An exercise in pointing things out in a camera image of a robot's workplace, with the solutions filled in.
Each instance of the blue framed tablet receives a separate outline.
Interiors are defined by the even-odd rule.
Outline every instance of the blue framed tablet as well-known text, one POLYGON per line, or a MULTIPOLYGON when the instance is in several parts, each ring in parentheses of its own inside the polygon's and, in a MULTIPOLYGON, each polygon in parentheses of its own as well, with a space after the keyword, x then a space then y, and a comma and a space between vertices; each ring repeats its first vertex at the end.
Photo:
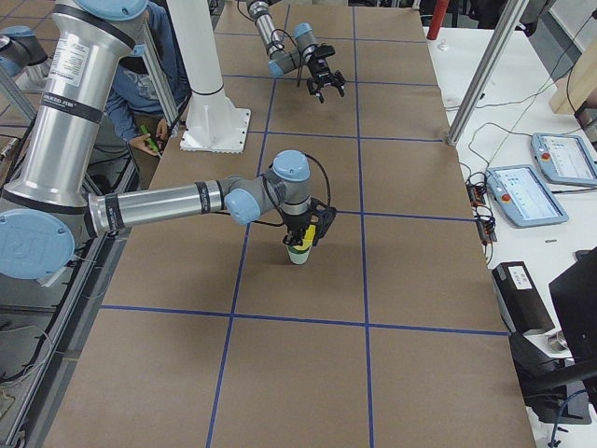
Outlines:
POLYGON ((568 215, 532 165, 488 168, 487 187, 516 227, 547 226, 568 220, 568 215))
POLYGON ((597 167, 578 135, 536 133, 532 146, 537 165, 549 182, 597 187, 597 167))

